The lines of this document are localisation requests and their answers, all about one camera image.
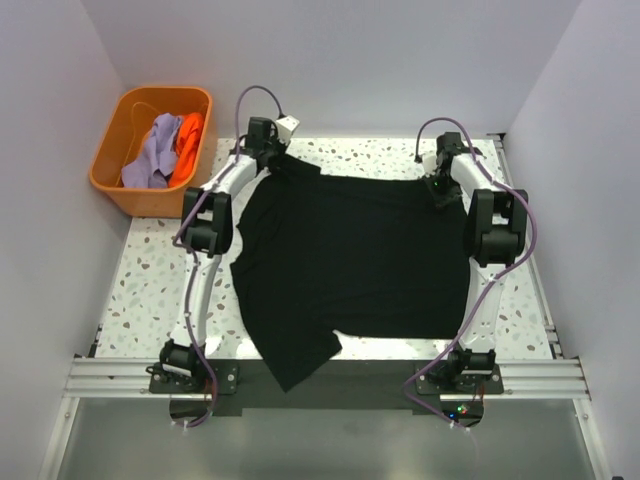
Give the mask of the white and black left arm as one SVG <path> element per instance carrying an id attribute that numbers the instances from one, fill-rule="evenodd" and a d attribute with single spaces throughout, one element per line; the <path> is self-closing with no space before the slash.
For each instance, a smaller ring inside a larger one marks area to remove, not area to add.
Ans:
<path id="1" fill-rule="evenodd" d="M 269 163 L 284 154 L 300 121 L 282 115 L 275 121 L 252 117 L 222 169 L 205 184 L 186 190 L 181 225 L 174 245 L 185 258 L 179 314 L 159 362 L 148 367 L 150 391 L 201 393 L 215 390 L 213 368 L 206 362 L 206 316 L 214 279 L 234 233 L 232 203 Z"/>

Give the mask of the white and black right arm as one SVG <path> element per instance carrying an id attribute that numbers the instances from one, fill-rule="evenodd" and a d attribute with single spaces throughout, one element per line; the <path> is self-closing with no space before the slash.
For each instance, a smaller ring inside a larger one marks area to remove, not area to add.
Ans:
<path id="1" fill-rule="evenodd" d="M 463 143 L 457 132 L 436 140 L 435 170 L 426 184 L 435 206 L 443 210 L 464 194 L 470 198 L 463 229 L 470 283 L 458 335 L 447 357 L 423 374 L 440 393 L 475 393 L 499 380 L 496 324 L 504 291 L 503 271 L 516 263 L 526 240 L 528 200 L 524 190 L 510 192 L 496 184 L 480 162 L 479 149 Z"/>

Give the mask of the black t shirt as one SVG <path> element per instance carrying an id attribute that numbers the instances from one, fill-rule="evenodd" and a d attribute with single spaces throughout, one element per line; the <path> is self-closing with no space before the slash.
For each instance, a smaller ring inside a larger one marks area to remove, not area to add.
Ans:
<path id="1" fill-rule="evenodd" d="M 284 391 L 341 351 L 340 334 L 451 339 L 470 265 L 461 201 L 421 180 L 329 176 L 274 160 L 238 224 L 231 272 L 244 327 Z"/>

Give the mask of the lavender t shirt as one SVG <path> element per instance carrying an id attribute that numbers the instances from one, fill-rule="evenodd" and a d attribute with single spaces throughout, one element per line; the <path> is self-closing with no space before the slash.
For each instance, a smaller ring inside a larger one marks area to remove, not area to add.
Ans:
<path id="1" fill-rule="evenodd" d="M 136 159 L 121 170 L 126 188 L 165 189 L 174 169 L 177 155 L 174 150 L 182 117 L 170 113 L 159 115 Z"/>

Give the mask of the orange plastic basket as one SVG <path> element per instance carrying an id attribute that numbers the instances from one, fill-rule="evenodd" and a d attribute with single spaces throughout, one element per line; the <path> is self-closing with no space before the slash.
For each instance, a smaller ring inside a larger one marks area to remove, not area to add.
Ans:
<path id="1" fill-rule="evenodd" d="M 132 217 L 179 218 L 187 188 L 209 178 L 216 141 L 206 90 L 138 87 L 119 100 L 89 180 Z"/>

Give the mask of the orange t shirt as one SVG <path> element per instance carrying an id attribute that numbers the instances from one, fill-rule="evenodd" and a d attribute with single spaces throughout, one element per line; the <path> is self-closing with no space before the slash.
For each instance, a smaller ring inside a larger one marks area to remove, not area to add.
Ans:
<path id="1" fill-rule="evenodd" d="M 204 117 L 201 113 L 194 112 L 182 119 L 174 145 L 177 160 L 168 181 L 169 188 L 179 187 L 190 178 L 204 130 Z"/>

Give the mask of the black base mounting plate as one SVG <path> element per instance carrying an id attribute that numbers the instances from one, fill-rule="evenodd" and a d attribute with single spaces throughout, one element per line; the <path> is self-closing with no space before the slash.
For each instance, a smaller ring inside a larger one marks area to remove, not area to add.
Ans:
<path id="1" fill-rule="evenodd" d="M 204 368 L 189 377 L 150 365 L 149 392 L 169 397 L 171 418 L 185 422 L 204 414 L 240 416 L 246 409 L 408 409 L 468 426 L 482 419 L 487 397 L 505 392 L 498 366 L 490 373 L 458 373 L 448 360 L 430 369 L 411 360 L 330 361 L 288 392 L 261 360 L 212 360 L 210 367 L 215 382 Z"/>

